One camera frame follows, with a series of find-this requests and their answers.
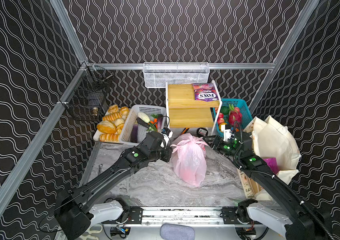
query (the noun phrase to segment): blue plastic basket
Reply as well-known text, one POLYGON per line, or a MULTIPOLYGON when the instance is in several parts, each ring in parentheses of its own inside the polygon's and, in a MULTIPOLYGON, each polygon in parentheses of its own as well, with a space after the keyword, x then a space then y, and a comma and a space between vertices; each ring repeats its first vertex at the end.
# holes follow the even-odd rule
MULTIPOLYGON (((228 107, 229 104, 234 105, 234 107, 239 107, 242 113, 242 122, 241 122, 241 128, 244 129, 253 119, 251 117, 251 113, 249 110, 249 107, 247 107, 246 101, 242 99, 235 99, 235 98, 222 98, 222 106, 228 107)), ((218 135, 223 137, 223 132, 221 132, 218 128, 218 123, 216 124, 216 129, 218 132, 218 135)))

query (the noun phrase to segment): grey cushion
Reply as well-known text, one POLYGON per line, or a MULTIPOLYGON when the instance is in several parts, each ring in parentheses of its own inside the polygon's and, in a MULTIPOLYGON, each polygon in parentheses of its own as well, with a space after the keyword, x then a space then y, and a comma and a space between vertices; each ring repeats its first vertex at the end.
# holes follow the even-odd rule
POLYGON ((165 240, 194 240, 195 232, 192 227, 166 223, 161 227, 161 237, 165 240))

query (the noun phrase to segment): purple snack package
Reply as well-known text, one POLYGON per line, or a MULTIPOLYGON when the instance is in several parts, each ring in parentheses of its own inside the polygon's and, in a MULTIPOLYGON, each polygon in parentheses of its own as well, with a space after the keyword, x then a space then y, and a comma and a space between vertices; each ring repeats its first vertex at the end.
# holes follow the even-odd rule
POLYGON ((195 100, 205 102, 218 100, 217 92, 212 83, 193 83, 195 100))
POLYGON ((264 158, 263 160, 267 163, 267 166, 271 168, 274 174, 277 174, 279 172, 277 159, 275 159, 275 157, 264 158))

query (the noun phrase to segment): marble countertop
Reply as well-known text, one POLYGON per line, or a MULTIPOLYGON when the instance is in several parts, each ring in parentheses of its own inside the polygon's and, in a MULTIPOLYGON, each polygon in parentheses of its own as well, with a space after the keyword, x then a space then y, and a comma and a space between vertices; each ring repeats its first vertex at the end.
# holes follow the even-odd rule
MULTIPOLYGON (((175 129, 174 136, 179 135, 175 129)), ((98 175, 98 166, 108 169, 126 148, 126 144, 103 143, 89 181, 98 175)), ((187 184, 173 171, 172 162, 156 161, 123 180, 106 195, 121 197, 132 206, 236 206, 245 200, 241 180, 233 164, 206 146, 206 177, 199 187, 187 184)))

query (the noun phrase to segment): black wire basket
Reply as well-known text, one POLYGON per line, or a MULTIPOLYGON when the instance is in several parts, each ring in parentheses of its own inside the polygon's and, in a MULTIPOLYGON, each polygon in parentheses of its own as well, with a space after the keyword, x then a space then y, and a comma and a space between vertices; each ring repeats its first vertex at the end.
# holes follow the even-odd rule
POLYGON ((110 87, 115 76, 115 71, 106 70, 99 66, 89 69, 90 75, 85 76, 85 78, 87 78, 87 81, 92 84, 95 91, 110 87))
POLYGON ((77 84, 69 102, 64 106, 68 114, 76 121, 101 121, 105 115, 107 104, 105 103, 105 85, 102 88, 94 89, 93 77, 84 75, 77 84))

